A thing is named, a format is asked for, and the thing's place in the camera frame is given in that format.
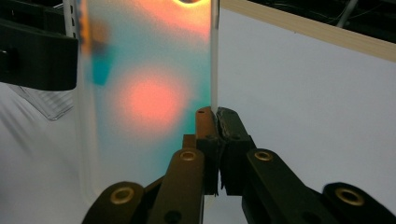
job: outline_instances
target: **orange spot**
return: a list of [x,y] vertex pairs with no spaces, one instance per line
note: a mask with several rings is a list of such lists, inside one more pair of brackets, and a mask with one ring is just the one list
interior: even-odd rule
[[135,0],[140,10],[160,20],[171,33],[183,29],[207,41],[210,34],[211,1],[183,3],[179,0]]
[[132,71],[117,87],[119,124],[142,138],[166,136],[181,120],[190,99],[189,81],[164,67]]

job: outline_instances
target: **orange gradient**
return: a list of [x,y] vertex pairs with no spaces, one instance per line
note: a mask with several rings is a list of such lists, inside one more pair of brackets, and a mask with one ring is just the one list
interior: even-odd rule
[[172,33],[182,29],[208,41],[211,20],[210,0],[189,4],[178,0],[134,0],[134,2],[139,11],[161,21],[164,29]]
[[162,66],[144,66],[126,74],[117,85],[118,124],[140,138],[164,137],[180,122],[191,98],[190,82]]

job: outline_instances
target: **translucent phone case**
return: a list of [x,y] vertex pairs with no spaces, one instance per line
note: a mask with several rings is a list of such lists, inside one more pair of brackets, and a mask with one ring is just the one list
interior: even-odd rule
[[116,182],[146,186],[161,177],[183,134],[195,133],[195,111],[211,105],[216,83],[219,10],[215,0],[81,0],[74,7],[77,132],[92,201]]

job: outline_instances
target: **wooden edge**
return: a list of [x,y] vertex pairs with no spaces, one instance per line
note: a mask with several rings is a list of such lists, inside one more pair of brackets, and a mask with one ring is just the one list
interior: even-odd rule
[[396,63],[396,44],[388,41],[312,21],[248,0],[221,0],[220,7],[298,34]]

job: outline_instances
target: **wooden strip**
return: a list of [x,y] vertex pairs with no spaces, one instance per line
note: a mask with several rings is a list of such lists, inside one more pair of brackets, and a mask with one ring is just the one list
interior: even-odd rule
[[396,62],[396,44],[388,41],[312,21],[247,0],[222,0],[220,1],[220,6],[252,19],[264,21],[302,35]]

